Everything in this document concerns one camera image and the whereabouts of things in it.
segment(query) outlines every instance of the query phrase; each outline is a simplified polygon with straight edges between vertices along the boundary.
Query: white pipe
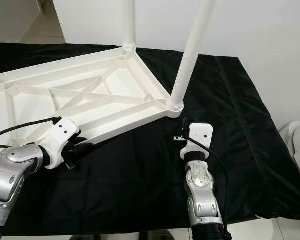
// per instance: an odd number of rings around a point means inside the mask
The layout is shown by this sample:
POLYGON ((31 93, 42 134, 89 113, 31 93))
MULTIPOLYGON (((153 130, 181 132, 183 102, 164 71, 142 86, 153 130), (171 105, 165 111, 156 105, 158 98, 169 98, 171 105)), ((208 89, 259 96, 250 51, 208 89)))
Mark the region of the white pipe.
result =
POLYGON ((166 103, 171 111, 180 112, 184 108, 184 97, 199 56, 199 47, 204 40, 216 2, 217 0, 201 0, 198 7, 172 94, 166 103))
POLYGON ((123 24, 124 42, 126 51, 136 50, 136 28, 135 28, 135 0, 124 0, 123 2, 123 24))

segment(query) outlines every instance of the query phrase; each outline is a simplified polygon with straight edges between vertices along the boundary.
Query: floor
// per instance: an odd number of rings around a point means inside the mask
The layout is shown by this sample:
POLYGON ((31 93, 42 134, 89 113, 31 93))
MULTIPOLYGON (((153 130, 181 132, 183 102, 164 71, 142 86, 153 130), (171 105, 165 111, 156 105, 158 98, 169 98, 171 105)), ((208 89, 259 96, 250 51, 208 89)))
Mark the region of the floor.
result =
MULTIPOLYGON (((40 15, 21 38, 23 44, 66 43, 53 0, 47 0, 40 15)), ((284 218, 258 219, 228 226, 234 240, 300 240, 300 221, 284 218)), ((192 239, 191 229, 171 229, 175 240, 192 239)), ((137 240, 138 233, 103 235, 102 240, 137 240)), ((2 240, 68 240, 70 236, 3 237, 2 240)))

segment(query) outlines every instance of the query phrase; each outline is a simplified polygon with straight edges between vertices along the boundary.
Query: black cloth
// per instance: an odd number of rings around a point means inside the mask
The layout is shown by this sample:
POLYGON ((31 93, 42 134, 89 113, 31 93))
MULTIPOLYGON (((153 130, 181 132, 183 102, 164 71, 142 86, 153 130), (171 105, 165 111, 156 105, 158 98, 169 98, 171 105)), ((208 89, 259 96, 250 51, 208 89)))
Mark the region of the black cloth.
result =
MULTIPOLYGON (((104 45, 0 43, 0 73, 112 49, 104 45)), ((138 49, 171 93, 182 53, 138 49)), ((211 147, 229 172, 228 220, 300 219, 300 175, 238 58, 200 55, 179 118, 162 118, 96 146, 79 161, 26 181, 5 235, 128 233, 189 227, 182 119, 213 126, 211 147)), ((221 210, 225 178, 208 158, 221 210)))

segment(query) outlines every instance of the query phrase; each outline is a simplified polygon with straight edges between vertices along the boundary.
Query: white plastic frame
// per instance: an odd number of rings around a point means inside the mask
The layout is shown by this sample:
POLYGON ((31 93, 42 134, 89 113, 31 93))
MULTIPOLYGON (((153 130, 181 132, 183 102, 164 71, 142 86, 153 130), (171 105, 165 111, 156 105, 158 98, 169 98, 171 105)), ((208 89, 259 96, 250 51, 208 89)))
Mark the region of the white plastic frame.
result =
MULTIPOLYGON (((0 131, 62 116, 97 144, 162 117, 178 117, 216 1, 200 2, 171 96, 136 53, 135 1, 124 0, 123 47, 0 74, 0 131)), ((7 133, 0 145, 40 142, 50 127, 7 133)))

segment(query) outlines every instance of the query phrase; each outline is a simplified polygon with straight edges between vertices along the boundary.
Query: white wall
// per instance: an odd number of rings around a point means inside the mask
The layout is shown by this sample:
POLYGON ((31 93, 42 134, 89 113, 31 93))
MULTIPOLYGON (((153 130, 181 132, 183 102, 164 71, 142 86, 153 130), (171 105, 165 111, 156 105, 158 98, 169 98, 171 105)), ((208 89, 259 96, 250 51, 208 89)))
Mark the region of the white wall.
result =
MULTIPOLYGON (((54 0, 67 43, 121 45, 123 0, 54 0)), ((137 45, 183 51, 198 0, 136 0, 137 45)), ((300 0, 219 0, 201 53, 239 57, 276 126, 300 119, 300 0)))
POLYGON ((0 0, 0 43, 17 43, 39 14, 36 0, 0 0))

